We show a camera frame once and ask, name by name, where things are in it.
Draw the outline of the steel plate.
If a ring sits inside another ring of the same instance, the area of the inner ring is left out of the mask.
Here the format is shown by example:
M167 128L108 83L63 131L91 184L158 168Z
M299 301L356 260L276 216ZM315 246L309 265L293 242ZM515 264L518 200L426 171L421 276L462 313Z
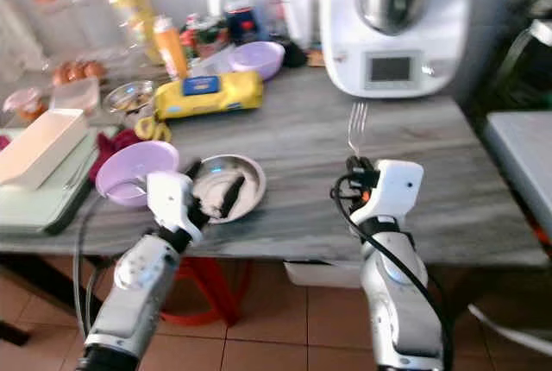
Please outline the steel plate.
M236 201L223 212L223 200L238 181L241 183L236 189ZM238 154L211 155L202 160L192 188L213 224L231 223L245 217L259 205L265 192L266 175L259 163Z

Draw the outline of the steel fork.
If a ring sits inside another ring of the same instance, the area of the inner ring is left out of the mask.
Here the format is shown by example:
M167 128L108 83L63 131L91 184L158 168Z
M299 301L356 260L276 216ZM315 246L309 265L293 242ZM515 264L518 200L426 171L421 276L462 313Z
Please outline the steel fork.
M347 142L354 155L361 155L368 112L369 106L367 106L367 103L363 102L363 100L358 100L358 102L354 102L350 115L348 115Z

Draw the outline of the dark wooden stone-topped table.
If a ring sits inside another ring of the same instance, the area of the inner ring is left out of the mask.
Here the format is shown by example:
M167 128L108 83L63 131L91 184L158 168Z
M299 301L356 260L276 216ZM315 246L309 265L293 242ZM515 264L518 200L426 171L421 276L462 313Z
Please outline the dark wooden stone-topped table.
M371 358L367 302L350 289L295 286L285 258L352 261L359 245L328 194L346 170L354 100L324 72L280 72L257 110L185 118L171 127L183 158L240 154L260 163L267 188L259 208L214 226L198 255L256 261L241 321L234 326L162 324L146 356L316 352ZM539 248L507 180L453 98L371 103L363 154L410 160L425 178L407 229L450 304L472 300L501 326L552 332L552 264Z

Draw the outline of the large purple plastic bowl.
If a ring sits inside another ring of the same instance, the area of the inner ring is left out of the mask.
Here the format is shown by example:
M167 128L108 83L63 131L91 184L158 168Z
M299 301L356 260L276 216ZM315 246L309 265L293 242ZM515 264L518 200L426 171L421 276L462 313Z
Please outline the large purple plastic bowl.
M162 140L146 140L113 153L94 178L100 197L126 208L147 204L146 178L150 173L174 171L180 166L176 147Z

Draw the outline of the small yellow item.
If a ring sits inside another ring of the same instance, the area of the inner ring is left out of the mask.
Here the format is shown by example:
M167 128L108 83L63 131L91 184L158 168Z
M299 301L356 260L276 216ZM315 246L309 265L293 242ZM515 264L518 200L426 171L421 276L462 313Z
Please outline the small yellow item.
M171 130L157 116L142 117L135 122L133 131L142 140L171 141Z

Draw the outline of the red plastic stool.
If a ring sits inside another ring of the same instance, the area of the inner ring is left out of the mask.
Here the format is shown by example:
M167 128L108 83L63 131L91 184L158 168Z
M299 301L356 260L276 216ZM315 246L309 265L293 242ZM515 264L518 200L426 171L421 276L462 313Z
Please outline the red plastic stool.
M234 326L242 316L241 302L251 284L253 265L251 261L244 261L240 265L236 283L231 285L214 258L186 257L173 274L172 282L193 281L208 301L210 309L189 315L161 311L160 318L176 326L205 326L216 321L222 321L228 327Z

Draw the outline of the small steel bowl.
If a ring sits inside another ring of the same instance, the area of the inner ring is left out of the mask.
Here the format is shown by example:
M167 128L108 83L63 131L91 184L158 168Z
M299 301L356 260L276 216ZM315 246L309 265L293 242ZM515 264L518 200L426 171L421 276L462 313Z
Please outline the small steel bowl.
M108 92L103 99L107 111L114 114L130 114L141 111L154 100L157 84L153 80L133 80Z

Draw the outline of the orange sauce bottle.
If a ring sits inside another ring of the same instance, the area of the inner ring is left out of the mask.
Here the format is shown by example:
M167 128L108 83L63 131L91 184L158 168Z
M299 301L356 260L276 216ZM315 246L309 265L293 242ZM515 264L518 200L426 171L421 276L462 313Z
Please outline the orange sauce bottle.
M165 64L170 79L182 82L189 78L188 59L183 52L180 31L168 16L157 16L153 26L155 47Z

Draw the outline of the small purple plastic bowl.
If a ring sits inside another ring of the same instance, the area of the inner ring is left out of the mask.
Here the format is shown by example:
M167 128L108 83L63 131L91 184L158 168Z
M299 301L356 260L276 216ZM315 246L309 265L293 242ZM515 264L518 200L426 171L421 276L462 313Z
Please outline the small purple plastic bowl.
M234 72L256 72L266 82L280 71L285 54L279 43L249 42L229 52L229 66Z

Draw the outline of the clear plastic container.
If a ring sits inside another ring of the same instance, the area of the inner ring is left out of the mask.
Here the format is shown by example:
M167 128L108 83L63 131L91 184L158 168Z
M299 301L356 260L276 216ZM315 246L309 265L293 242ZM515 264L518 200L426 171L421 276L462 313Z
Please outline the clear plastic container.
M73 80L70 83L55 85L51 92L52 110L83 110L93 115L98 110L100 87L97 79Z

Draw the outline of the white kitchen appliance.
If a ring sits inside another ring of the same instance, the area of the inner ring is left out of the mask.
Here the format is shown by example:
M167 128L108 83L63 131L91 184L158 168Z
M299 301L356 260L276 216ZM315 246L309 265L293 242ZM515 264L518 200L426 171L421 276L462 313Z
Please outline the white kitchen appliance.
M470 0L320 0L326 72L354 97L439 92L464 60Z

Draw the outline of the brown eggs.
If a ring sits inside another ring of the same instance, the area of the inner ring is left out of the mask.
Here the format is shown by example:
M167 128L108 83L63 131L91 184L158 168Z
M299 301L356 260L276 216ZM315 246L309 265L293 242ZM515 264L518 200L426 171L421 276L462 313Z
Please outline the brown eggs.
M52 84L65 85L83 79L95 79L96 82L102 82L105 76L106 68L95 60L63 62L52 72Z

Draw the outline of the pale green cutting board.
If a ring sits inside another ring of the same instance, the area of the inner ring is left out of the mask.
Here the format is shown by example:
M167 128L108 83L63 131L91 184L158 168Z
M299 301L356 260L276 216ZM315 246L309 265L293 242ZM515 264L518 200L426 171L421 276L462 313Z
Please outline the pale green cutting board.
M35 190L0 188L0 236L56 236L78 214L90 192L88 170L98 157L97 138L88 135Z

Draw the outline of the white plastic folding table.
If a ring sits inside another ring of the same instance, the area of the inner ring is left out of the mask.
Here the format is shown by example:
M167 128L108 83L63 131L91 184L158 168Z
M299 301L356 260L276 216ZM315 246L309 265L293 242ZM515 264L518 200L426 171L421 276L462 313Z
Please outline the white plastic folding table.
M540 264L494 276L468 311L495 336L552 358L552 110L493 112L485 135L529 218Z

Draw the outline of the red lidded jar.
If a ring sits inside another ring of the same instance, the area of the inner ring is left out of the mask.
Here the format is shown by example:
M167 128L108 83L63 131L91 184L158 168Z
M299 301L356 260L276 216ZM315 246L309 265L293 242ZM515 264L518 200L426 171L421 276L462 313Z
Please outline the red lidded jar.
M161 65L154 42L155 12L150 0L108 0L122 21L125 35L135 50L146 56L148 64Z

